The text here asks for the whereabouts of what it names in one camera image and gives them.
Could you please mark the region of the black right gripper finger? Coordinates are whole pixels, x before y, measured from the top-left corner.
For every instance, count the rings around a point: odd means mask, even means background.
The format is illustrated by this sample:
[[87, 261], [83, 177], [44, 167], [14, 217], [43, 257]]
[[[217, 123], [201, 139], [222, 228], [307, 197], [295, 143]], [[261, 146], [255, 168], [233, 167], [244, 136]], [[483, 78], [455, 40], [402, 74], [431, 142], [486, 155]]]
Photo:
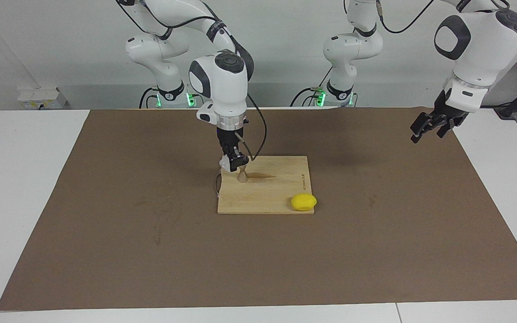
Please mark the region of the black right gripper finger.
[[250, 159], [248, 156], [234, 150], [232, 152], [232, 172], [235, 172], [239, 167], [244, 167], [249, 163]]

